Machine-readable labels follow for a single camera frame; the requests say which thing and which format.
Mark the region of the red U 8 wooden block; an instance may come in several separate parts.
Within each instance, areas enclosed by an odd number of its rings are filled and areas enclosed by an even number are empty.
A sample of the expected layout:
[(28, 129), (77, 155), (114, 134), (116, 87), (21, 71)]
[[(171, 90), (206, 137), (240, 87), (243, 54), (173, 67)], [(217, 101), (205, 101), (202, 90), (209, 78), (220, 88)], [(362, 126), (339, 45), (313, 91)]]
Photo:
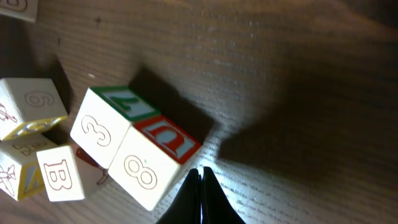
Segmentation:
[(129, 128), (108, 174), (151, 211), (173, 186), (201, 143), (163, 115)]

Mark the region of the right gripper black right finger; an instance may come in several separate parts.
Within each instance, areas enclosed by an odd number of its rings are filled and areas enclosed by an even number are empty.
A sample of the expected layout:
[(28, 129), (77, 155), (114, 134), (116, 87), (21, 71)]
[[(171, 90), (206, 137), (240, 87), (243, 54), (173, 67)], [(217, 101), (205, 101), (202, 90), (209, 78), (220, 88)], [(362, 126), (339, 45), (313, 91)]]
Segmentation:
[(231, 206), (210, 167), (203, 168), (201, 204), (202, 224), (245, 224)]

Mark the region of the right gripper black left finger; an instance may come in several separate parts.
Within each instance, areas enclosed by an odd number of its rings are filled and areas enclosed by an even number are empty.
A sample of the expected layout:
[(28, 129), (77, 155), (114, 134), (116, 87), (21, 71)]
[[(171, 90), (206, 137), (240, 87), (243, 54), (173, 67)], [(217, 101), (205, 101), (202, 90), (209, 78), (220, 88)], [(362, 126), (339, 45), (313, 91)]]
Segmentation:
[(200, 174), (191, 169), (173, 202), (156, 224), (200, 224)]

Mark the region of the number 3 wooden block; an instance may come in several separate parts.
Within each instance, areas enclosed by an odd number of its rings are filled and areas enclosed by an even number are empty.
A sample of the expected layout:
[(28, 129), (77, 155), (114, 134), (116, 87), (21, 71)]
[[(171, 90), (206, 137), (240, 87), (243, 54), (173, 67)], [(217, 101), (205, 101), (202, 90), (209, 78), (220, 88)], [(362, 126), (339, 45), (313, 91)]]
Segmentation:
[(92, 86), (86, 91), (70, 136), (108, 169), (128, 129), (157, 115), (160, 111), (128, 86)]

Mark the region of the letter B wooden block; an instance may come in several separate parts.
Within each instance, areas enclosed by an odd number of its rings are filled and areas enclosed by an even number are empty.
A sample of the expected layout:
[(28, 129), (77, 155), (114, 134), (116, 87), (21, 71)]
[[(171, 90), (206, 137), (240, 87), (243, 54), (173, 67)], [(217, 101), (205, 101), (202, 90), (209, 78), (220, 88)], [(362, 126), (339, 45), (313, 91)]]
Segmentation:
[(77, 144), (63, 144), (39, 151), (37, 160), (51, 202), (84, 200), (112, 181)]

